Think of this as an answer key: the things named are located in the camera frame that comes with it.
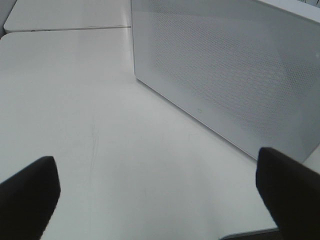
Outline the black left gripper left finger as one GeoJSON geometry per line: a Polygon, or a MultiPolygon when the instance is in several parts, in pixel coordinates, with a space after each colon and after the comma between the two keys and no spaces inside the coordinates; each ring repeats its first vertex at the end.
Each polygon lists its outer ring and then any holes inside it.
{"type": "Polygon", "coordinates": [[[39,240],[61,194],[56,161],[44,156],[0,184],[0,238],[39,240]]]}

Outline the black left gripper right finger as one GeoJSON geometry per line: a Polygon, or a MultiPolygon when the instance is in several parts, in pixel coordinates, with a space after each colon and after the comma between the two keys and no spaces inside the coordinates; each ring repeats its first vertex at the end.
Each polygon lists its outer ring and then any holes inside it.
{"type": "Polygon", "coordinates": [[[285,240],[320,238],[320,175],[271,147],[258,153],[255,185],[285,240]]]}

